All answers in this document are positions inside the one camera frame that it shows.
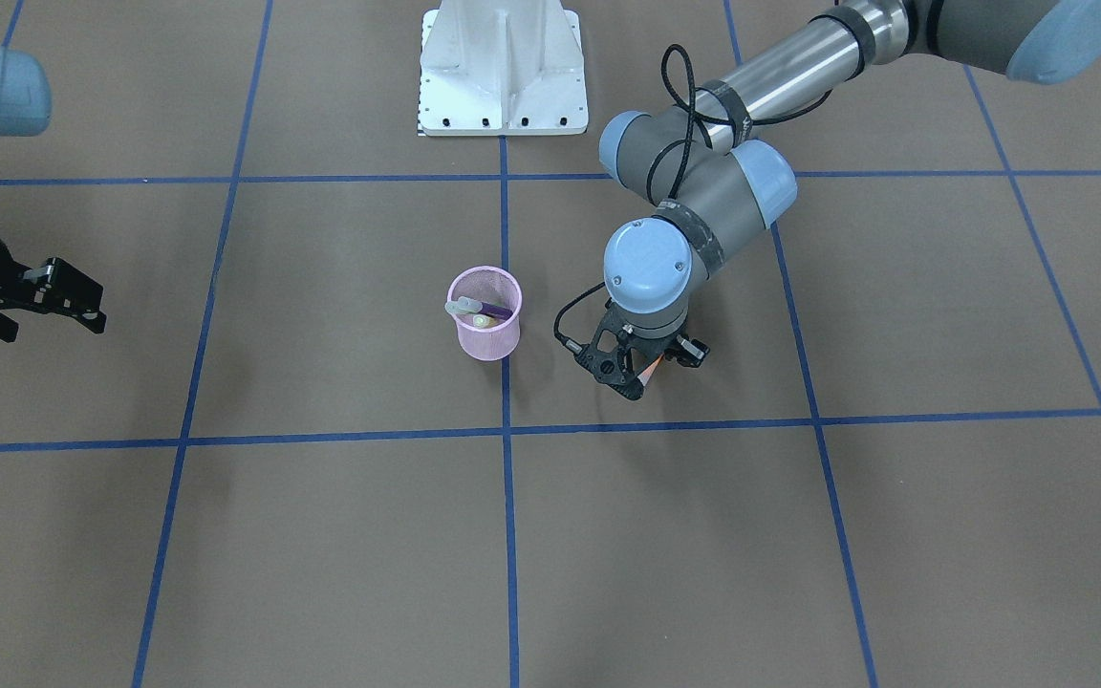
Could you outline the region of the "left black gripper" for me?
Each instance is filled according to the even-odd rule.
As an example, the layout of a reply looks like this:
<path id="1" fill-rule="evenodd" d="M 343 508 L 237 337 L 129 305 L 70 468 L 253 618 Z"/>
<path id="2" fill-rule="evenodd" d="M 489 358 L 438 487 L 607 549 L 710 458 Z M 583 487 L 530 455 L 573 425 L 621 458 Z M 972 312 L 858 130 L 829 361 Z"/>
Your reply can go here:
<path id="1" fill-rule="evenodd" d="M 575 361 L 595 376 L 603 386 L 618 395 L 635 401 L 645 395 L 646 387 L 637 382 L 637 372 L 646 361 L 657 356 L 663 361 L 677 362 L 686 369 L 699 369 L 709 354 L 709 348 L 698 339 L 689 338 L 683 327 L 659 338 L 637 334 L 634 325 L 626 323 L 612 302 L 607 302 L 606 313 L 597 328 L 595 339 L 575 345 Z"/>

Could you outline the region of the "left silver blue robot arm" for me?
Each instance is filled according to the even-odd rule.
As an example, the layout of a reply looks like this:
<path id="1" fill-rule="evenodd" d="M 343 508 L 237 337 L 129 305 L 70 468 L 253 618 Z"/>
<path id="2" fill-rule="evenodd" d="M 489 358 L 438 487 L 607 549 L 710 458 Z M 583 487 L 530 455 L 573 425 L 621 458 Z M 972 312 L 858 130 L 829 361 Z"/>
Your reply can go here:
<path id="1" fill-rule="evenodd" d="M 662 360 L 702 365 L 708 347 L 685 330 L 693 292 L 798 197 L 789 162 L 760 132 L 908 54 L 1009 81 L 1068 81 L 1101 56 L 1101 1 L 835 1 L 728 75 L 699 81 L 686 65 L 669 108 L 615 114 L 600 136 L 600 164 L 654 210 L 607 241 L 593 339 L 556 336 L 576 364 L 629 400 Z"/>

